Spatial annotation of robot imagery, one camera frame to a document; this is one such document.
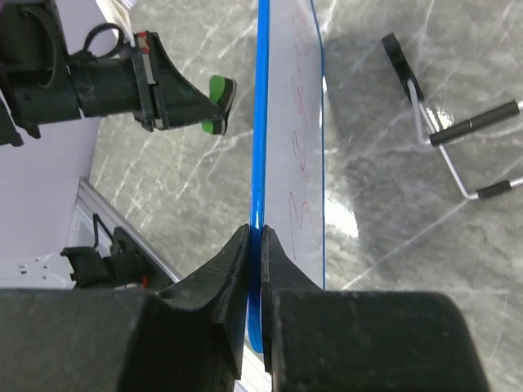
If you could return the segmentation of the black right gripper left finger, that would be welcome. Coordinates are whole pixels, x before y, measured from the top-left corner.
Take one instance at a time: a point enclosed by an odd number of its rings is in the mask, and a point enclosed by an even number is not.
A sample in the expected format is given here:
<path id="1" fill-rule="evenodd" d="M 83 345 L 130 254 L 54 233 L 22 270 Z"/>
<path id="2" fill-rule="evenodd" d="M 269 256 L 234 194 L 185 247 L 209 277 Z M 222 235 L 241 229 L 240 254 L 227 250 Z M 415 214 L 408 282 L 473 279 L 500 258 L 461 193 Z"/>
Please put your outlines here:
<path id="1" fill-rule="evenodd" d="M 167 291 L 1 292 L 4 391 L 231 391 L 241 374 L 247 226 Z"/>

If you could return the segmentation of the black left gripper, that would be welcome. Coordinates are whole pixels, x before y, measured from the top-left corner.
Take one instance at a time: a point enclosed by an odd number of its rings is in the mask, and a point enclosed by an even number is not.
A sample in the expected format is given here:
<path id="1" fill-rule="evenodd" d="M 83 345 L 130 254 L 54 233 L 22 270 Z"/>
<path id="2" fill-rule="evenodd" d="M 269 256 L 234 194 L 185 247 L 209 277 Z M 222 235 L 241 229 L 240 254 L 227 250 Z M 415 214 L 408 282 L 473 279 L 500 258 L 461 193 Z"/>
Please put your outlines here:
<path id="1" fill-rule="evenodd" d="M 90 31 L 83 48 L 69 57 L 69 71 L 83 116 L 131 113 L 147 131 L 186 127 L 224 118 L 224 111 L 177 70 L 157 33 L 134 33 L 133 46 L 122 30 L 103 56 L 90 50 L 100 30 Z"/>

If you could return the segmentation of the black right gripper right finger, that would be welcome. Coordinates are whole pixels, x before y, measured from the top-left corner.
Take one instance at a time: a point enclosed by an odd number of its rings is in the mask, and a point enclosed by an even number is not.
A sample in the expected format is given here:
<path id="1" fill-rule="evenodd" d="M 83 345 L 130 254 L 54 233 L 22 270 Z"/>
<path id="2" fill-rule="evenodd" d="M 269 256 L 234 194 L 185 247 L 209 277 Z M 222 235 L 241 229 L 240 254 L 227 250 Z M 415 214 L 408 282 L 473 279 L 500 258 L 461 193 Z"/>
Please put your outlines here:
<path id="1" fill-rule="evenodd" d="M 461 310 L 439 292 L 325 291 L 261 240 L 261 330 L 275 391 L 487 391 Z"/>

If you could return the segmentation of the green whiteboard eraser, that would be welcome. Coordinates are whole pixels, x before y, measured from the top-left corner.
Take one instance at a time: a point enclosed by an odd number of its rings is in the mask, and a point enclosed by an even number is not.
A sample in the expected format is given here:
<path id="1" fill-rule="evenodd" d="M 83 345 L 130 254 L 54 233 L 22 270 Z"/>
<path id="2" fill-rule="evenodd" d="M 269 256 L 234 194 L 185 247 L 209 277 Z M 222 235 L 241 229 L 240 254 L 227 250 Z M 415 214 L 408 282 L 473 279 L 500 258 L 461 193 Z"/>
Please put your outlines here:
<path id="1" fill-rule="evenodd" d="M 213 75 L 209 80 L 209 99 L 224 111 L 224 118 L 211 122 L 203 122 L 202 129 L 209 135 L 223 136 L 226 134 L 228 120 L 237 91 L 234 79 L 221 75 Z"/>

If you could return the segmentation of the blue framed whiteboard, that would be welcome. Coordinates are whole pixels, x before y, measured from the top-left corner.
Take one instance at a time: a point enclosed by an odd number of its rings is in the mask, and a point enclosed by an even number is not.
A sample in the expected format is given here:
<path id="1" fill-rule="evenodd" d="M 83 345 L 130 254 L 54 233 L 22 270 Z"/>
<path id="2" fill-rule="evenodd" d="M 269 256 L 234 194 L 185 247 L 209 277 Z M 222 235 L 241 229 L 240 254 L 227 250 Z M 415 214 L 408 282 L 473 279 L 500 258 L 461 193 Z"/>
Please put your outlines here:
<path id="1" fill-rule="evenodd" d="M 248 338 L 260 353 L 264 227 L 325 286 L 324 57 L 312 1 L 258 3 L 252 164 Z"/>

